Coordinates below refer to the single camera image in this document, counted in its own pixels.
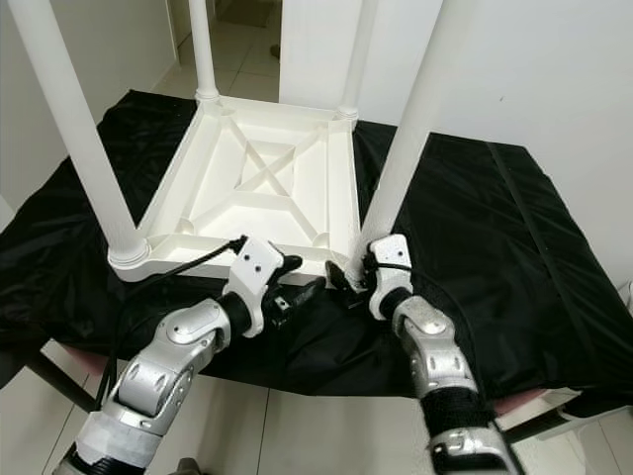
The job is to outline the white plastic table top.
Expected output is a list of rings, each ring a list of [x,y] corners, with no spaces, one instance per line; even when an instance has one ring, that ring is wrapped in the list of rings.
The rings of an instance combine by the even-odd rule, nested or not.
[[[304,259],[285,284],[347,266],[361,231],[354,127],[335,110],[199,101],[138,226],[149,255],[115,273],[136,282],[194,261],[196,276],[226,279],[233,259],[218,248],[240,236]]]

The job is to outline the black table cloth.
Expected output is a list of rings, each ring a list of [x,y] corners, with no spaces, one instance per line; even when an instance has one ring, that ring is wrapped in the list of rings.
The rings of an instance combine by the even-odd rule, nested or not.
[[[633,406],[633,314],[525,146],[434,133],[395,223],[417,293],[458,325],[490,399],[569,388]],[[221,291],[177,276],[130,298],[63,161],[0,237],[0,320],[127,360],[163,313]],[[411,397],[407,355],[365,308],[317,298],[205,375],[305,397]]]

